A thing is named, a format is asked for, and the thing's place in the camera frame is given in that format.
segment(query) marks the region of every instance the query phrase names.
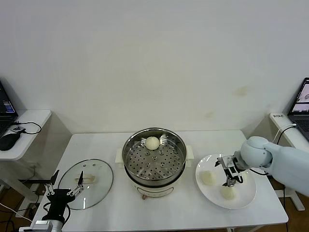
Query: pot handle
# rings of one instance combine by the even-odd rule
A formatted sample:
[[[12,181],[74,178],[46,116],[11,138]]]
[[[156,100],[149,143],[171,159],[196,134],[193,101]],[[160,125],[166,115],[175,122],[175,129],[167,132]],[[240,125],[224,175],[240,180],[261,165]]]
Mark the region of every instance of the pot handle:
[[[194,155],[193,155],[193,149],[190,145],[185,146],[187,149],[187,157],[185,161],[185,166],[186,167],[192,167],[191,160],[194,160]]]
[[[118,168],[124,169],[124,162],[122,161],[122,149],[117,149],[115,163],[118,164]]]

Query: glass lid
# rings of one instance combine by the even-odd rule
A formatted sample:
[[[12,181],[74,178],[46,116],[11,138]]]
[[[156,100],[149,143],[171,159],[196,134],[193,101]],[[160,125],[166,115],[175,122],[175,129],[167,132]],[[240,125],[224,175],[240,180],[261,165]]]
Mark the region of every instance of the glass lid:
[[[84,190],[68,205],[71,209],[90,208],[108,194],[112,186],[113,174],[110,166],[99,159],[81,161],[71,167],[61,178],[59,189],[75,189],[81,172],[84,172]]]

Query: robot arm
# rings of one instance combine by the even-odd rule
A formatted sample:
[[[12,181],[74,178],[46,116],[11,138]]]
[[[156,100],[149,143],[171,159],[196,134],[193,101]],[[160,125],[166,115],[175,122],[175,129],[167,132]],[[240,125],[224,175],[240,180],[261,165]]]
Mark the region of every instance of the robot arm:
[[[21,227],[19,232],[61,232],[62,227],[65,223],[64,211],[68,203],[75,200],[75,198],[84,190],[83,187],[83,174],[82,171],[77,186],[75,189],[71,190],[68,188],[54,189],[53,185],[56,182],[59,170],[51,177],[50,183],[45,184],[46,196],[50,201],[49,210],[47,215],[45,215],[42,220],[36,221],[30,227]]]
[[[226,186],[242,182],[241,172],[252,167],[272,174],[278,182],[309,196],[309,153],[283,147],[262,137],[251,137],[233,156],[218,158],[226,174]]]

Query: steamed bun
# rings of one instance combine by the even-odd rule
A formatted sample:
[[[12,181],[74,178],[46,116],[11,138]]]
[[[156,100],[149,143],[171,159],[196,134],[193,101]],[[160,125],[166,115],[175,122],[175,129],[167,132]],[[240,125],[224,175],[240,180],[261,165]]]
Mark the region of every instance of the steamed bun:
[[[202,172],[201,177],[205,185],[215,185],[216,184],[216,175],[213,171],[204,171]]]
[[[226,200],[232,200],[236,197],[235,187],[221,186],[220,193]]]
[[[160,145],[160,141],[156,137],[148,137],[145,142],[145,146],[149,150],[156,150]]]

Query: laptop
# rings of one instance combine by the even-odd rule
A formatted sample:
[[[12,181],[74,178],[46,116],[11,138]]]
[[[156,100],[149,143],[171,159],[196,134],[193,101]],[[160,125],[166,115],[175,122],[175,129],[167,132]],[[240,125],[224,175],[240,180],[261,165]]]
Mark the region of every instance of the laptop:
[[[0,82],[0,137],[17,117],[18,114]]]
[[[288,117],[309,141],[309,77],[304,79]]]

